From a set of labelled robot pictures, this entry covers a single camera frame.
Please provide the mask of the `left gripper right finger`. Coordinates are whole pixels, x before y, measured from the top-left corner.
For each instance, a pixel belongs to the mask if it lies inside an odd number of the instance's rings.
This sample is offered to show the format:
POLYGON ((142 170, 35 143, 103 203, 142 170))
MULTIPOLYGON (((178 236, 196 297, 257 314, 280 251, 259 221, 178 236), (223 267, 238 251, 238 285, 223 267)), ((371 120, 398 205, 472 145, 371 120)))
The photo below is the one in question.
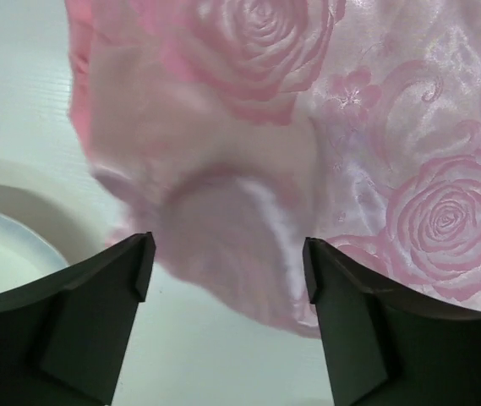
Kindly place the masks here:
POLYGON ((337 406, 481 406, 481 312, 418 293, 321 239, 303 245, 337 406))

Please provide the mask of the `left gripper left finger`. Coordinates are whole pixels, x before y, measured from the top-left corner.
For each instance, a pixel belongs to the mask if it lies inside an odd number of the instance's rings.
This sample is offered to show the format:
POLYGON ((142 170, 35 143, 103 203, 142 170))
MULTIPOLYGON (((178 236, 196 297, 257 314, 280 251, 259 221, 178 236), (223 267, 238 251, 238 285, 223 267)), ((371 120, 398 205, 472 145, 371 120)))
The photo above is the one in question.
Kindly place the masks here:
POLYGON ((139 233, 0 293, 0 405, 108 405, 156 246, 139 233))

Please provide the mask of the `pink rose satin cloth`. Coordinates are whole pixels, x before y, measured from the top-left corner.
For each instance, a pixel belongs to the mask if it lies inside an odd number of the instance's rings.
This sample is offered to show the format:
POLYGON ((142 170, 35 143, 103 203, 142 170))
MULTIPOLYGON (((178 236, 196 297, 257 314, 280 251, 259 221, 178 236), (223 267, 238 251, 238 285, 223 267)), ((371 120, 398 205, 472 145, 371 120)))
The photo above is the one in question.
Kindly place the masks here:
POLYGON ((481 1, 69 1, 70 118, 174 277, 317 337, 307 237, 481 310, 481 1))

